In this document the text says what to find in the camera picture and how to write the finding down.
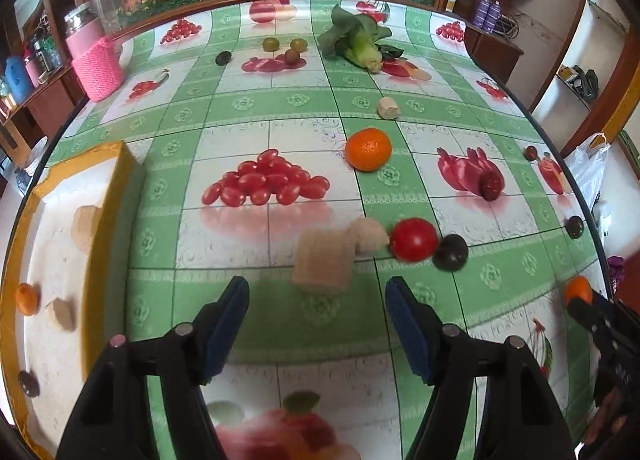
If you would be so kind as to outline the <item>right hand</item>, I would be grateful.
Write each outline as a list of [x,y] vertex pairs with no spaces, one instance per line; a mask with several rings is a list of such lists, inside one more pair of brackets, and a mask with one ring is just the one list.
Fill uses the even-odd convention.
[[605,396],[582,440],[585,445],[590,445],[595,442],[603,431],[616,434],[623,427],[627,417],[617,414],[622,401],[623,395],[620,394],[618,388],[613,388],[612,391]]

